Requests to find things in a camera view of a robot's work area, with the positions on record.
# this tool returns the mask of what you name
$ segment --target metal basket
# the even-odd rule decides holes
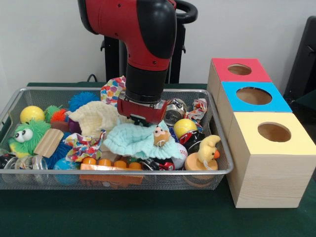
[[[20,122],[21,111],[29,105],[43,110],[50,105],[67,106],[70,98],[81,91],[100,94],[100,88],[26,87],[14,93],[0,115],[0,147],[9,150],[8,139]],[[165,89],[165,100],[180,98],[192,109],[194,99],[204,98],[208,111],[201,121],[206,136],[217,134],[221,156],[216,171],[90,171],[90,170],[16,170],[0,169],[0,189],[18,190],[214,190],[225,174],[233,169],[233,160],[219,122],[213,98],[206,90]]]

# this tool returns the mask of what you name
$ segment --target orange beak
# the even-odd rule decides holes
[[[219,156],[220,156],[219,151],[218,151],[218,150],[216,150],[216,151],[215,151],[215,154],[214,154],[214,159],[219,158]]]

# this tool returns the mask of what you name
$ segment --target blue spiky ball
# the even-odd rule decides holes
[[[100,98],[91,92],[80,92],[78,95],[74,95],[70,101],[68,101],[69,111],[74,112],[82,105],[86,105],[91,101],[100,101]]]

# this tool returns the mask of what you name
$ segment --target red robot arm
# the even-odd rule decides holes
[[[163,103],[162,107],[155,105],[161,105],[161,94],[175,44],[175,2],[78,0],[78,3],[81,20],[89,31],[119,39],[126,45],[126,92],[125,99],[118,103],[119,113],[127,117],[132,114],[145,118],[149,123],[160,122],[166,104]],[[156,117],[149,118],[148,108],[142,106],[156,110],[153,111]]]

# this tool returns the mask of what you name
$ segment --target green fuzzy toy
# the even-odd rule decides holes
[[[19,125],[14,136],[13,146],[15,151],[34,155],[36,146],[49,129],[50,124],[44,121],[31,120]]]
[[[57,107],[54,105],[48,106],[47,109],[44,111],[45,114],[45,121],[50,123],[51,117],[53,114],[61,109],[62,105]]]

